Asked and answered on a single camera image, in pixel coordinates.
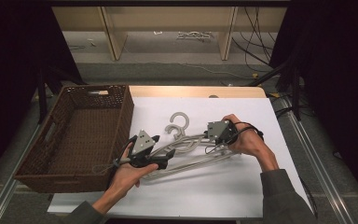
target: black cable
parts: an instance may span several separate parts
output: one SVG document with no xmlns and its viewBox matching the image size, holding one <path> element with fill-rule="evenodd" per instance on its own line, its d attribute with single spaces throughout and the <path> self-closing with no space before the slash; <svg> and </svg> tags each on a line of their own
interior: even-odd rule
<svg viewBox="0 0 358 224">
<path fill-rule="evenodd" d="M 246 42 L 248 42 L 248 43 L 251 44 L 251 45 L 258 46 L 258 47 L 260 47 L 260 48 L 272 49 L 272 48 L 270 48 L 270 47 L 266 47 L 266 46 L 263 47 L 262 45 L 258 45 L 258 44 L 253 43 L 252 41 L 246 39 L 245 36 L 243 36 L 242 32 L 240 32 L 240 35 L 242 36 L 242 39 L 243 39 L 243 40 L 245 40 Z"/>
<path fill-rule="evenodd" d="M 266 46 L 264 45 L 263 38 L 261 37 L 260 22 L 258 21 L 258 12 L 259 12 L 259 10 L 260 10 L 259 7 L 257 7 L 255 9 L 255 26 L 257 25 L 258 38 L 260 40 L 261 45 L 263 46 L 264 54 L 266 55 L 267 59 L 270 60 L 271 56 L 269 55 L 269 52 L 267 51 Z"/>
<path fill-rule="evenodd" d="M 258 61 L 260 61 L 261 63 L 265 64 L 265 65 L 269 65 L 269 63 L 263 61 L 262 59 L 260 59 L 259 57 L 255 56 L 253 53 L 249 52 L 249 50 L 244 49 L 239 43 L 237 43 L 237 41 L 235 41 L 234 38 L 232 38 L 232 41 L 234 41 L 234 43 L 238 46 L 239 49 L 243 50 L 245 53 L 248 53 L 249 55 L 251 55 L 252 57 L 254 57 L 255 59 L 257 59 Z"/>
<path fill-rule="evenodd" d="M 307 193 L 310 196 L 310 200 L 312 201 L 312 210 L 313 210 L 313 215 L 315 215 L 316 219 L 318 219 L 318 207 L 316 206 L 316 202 L 315 199 L 313 198 L 312 194 L 310 193 L 310 189 L 308 188 L 308 186 L 305 184 L 304 180 L 301 178 L 301 176 L 299 176 L 301 184 L 303 185 L 304 189 L 307 191 Z"/>
<path fill-rule="evenodd" d="M 271 37 L 272 41 L 274 41 L 274 43 L 275 43 L 275 42 L 276 42 L 276 41 L 275 41 L 275 38 L 271 35 L 270 32 L 268 32 L 268 34 L 269 34 L 269 37 Z"/>
<path fill-rule="evenodd" d="M 261 32 L 260 32 L 260 24 L 259 24 L 259 22 L 258 22 L 259 7 L 257 7 L 257 8 L 255 9 L 255 24 L 253 24 L 252 19 L 251 19 L 251 17 L 249 16 L 249 13 L 248 13 L 248 10 L 246 9 L 246 7 L 245 7 L 244 9 L 245 9 L 246 16 L 248 17 L 248 20 L 249 20 L 249 22 L 250 22 L 251 25 L 252 25 L 252 29 L 253 29 L 253 31 L 252 31 L 252 36 L 253 36 L 253 34 L 256 34 L 256 36 L 258 37 L 258 39 L 259 39 L 261 45 L 263 46 L 264 54 L 266 55 L 267 59 L 269 59 L 269 58 L 270 58 L 270 55 L 269 55 L 269 53 L 267 52 L 266 46 L 265 46 L 264 43 L 263 43 L 263 39 L 262 39 L 262 37 L 261 37 Z"/>
<path fill-rule="evenodd" d="M 228 144 L 231 144 L 230 141 L 232 141 L 233 139 L 235 139 L 238 135 L 240 135 L 241 133 L 247 131 L 247 130 L 255 130 L 255 132 L 258 134 L 258 136 L 260 136 L 260 138 L 264 141 L 264 134 L 263 132 L 259 131 L 255 126 L 253 126 L 252 124 L 248 123 L 248 122 L 243 122 L 243 121 L 240 121 L 240 122 L 236 122 L 234 123 L 234 125 L 236 124 L 239 124 L 239 123 L 243 123 L 243 124 L 247 124 L 247 125 L 250 125 L 246 128 L 242 128 L 241 130 L 237 131 L 235 134 L 233 134 L 228 140 L 227 140 L 227 143 Z"/>
</svg>

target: gray sleeve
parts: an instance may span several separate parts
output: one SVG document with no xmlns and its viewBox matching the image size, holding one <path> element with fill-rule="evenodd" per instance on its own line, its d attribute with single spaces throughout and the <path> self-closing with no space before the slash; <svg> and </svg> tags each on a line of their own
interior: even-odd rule
<svg viewBox="0 0 358 224">
<path fill-rule="evenodd" d="M 83 202 L 71 214 L 62 219 L 65 224 L 99 224 L 103 215 L 95 211 L 88 202 Z"/>
<path fill-rule="evenodd" d="M 263 223 L 317 223 L 306 202 L 293 188 L 285 170 L 261 174 Z"/>
</svg>

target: cable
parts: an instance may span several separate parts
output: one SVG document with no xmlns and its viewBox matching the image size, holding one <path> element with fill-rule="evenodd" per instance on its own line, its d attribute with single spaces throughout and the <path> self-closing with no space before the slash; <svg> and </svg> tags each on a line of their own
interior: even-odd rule
<svg viewBox="0 0 358 224">
<path fill-rule="evenodd" d="M 260 59 L 259 57 L 255 56 L 253 53 L 249 52 L 247 49 L 244 49 L 239 43 L 237 43 L 237 41 L 235 41 L 234 38 L 231 38 L 232 41 L 234 41 L 234 43 L 238 46 L 239 49 L 243 50 L 245 53 L 250 54 L 252 57 L 254 57 L 255 59 L 257 59 L 258 61 L 260 61 L 261 63 L 265 64 L 265 65 L 269 65 L 269 63 L 267 63 L 266 61 Z"/>
<path fill-rule="evenodd" d="M 265 46 L 258 45 L 258 44 L 255 44 L 255 43 L 251 42 L 250 40 L 246 39 L 245 36 L 243 36 L 242 32 L 240 32 L 240 35 L 242 36 L 243 40 L 245 40 L 246 42 L 248 42 L 251 45 L 258 46 L 260 48 L 272 49 L 270 47 L 265 47 Z"/>
<path fill-rule="evenodd" d="M 268 34 L 269 34 L 269 37 L 271 37 L 272 41 L 274 41 L 274 43 L 275 43 L 275 42 L 276 42 L 276 41 L 275 41 L 275 38 L 271 35 L 270 32 L 268 32 Z"/>
<path fill-rule="evenodd" d="M 262 39 L 262 37 L 261 37 L 261 32 L 260 32 L 260 24 L 259 24 L 259 21 L 258 21 L 259 7 L 256 7 L 256 8 L 255 8 L 255 23 L 252 22 L 252 19 L 251 19 L 251 17 L 249 16 L 249 13 L 248 13 L 248 10 L 246 9 L 246 7 L 245 7 L 244 9 L 245 9 L 246 16 L 248 17 L 248 20 L 249 20 L 249 22 L 251 23 L 252 28 L 253 28 L 250 41 L 252 41 L 252 36 L 253 36 L 253 34 L 256 34 L 256 36 L 257 36 L 258 39 L 260 40 L 260 43 L 261 43 L 261 45 L 262 45 L 262 47 L 263 47 L 263 50 L 264 50 L 264 53 L 265 53 L 267 59 L 269 59 L 269 58 L 270 58 L 270 55 L 269 55 L 268 51 L 266 50 L 266 46 L 265 46 L 264 43 L 263 43 L 263 39 Z"/>
<path fill-rule="evenodd" d="M 126 50 L 128 53 L 132 54 L 129 50 L 127 50 L 126 47 L 123 47 L 124 50 Z M 154 62 L 154 61 L 150 61 L 150 62 L 139 62 L 137 60 L 135 60 L 132 56 L 131 58 L 136 62 L 136 63 L 162 63 L 162 62 Z M 190 64 L 185 64 L 185 63 L 175 63 L 175 64 L 180 64 L 182 66 L 185 66 L 185 67 L 194 67 L 194 68 L 200 68 L 200 69 L 203 69 L 209 73 L 212 73 L 212 74 L 228 74 L 228 75 L 232 75 L 234 77 L 240 77 L 240 78 L 244 78 L 244 79 L 254 79 L 253 77 L 243 77 L 243 76 L 240 76 L 240 75 L 237 75 L 237 74 L 233 74 L 233 73 L 230 73 L 230 72 L 215 72 L 215 71 L 212 71 L 212 70 L 209 70 L 205 67 L 201 67 L 201 66 L 197 66 L 197 65 L 190 65 Z"/>
<path fill-rule="evenodd" d="M 315 215 L 316 219 L 318 219 L 318 207 L 316 206 L 316 202 L 315 199 L 313 198 L 312 194 L 310 193 L 310 189 L 308 188 L 308 186 L 305 184 L 304 180 L 301 178 L 301 176 L 299 176 L 301 184 L 303 185 L 304 189 L 307 191 L 307 193 L 310 196 L 310 200 L 312 201 L 312 210 L 313 210 L 313 215 Z"/>
<path fill-rule="evenodd" d="M 256 71 L 256 72 L 262 72 L 262 73 L 267 73 L 267 72 L 268 72 L 268 71 L 262 71 L 262 70 L 258 70 L 258 69 L 255 69 L 255 68 L 251 67 L 251 66 L 248 64 L 247 60 L 246 60 L 247 54 L 250 54 L 252 57 L 254 57 L 255 59 L 257 59 L 257 60 L 260 61 L 261 63 L 264 63 L 265 65 L 268 65 L 268 66 L 269 66 L 269 64 L 266 63 L 265 61 L 263 61 L 262 59 L 258 58 L 257 56 L 255 56 L 253 53 L 249 52 L 247 49 L 244 49 L 239 43 L 237 43 L 237 41 L 235 41 L 234 38 L 231 38 L 231 39 L 232 39 L 232 41 L 234 41 L 234 43 L 237 45 L 237 47 L 238 47 L 239 49 L 241 49 L 242 51 L 245 52 L 245 64 L 246 64 L 246 66 L 247 66 L 249 69 L 254 70 L 254 71 Z"/>
</svg>

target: brown basket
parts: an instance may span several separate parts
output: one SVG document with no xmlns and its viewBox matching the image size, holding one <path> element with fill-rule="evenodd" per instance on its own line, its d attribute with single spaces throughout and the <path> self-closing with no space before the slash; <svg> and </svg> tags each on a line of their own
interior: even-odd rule
<svg viewBox="0 0 358 224">
<path fill-rule="evenodd" d="M 37 192 L 105 190 L 111 164 L 128 141 L 133 101 L 128 86 L 63 88 L 14 178 Z"/>
</svg>

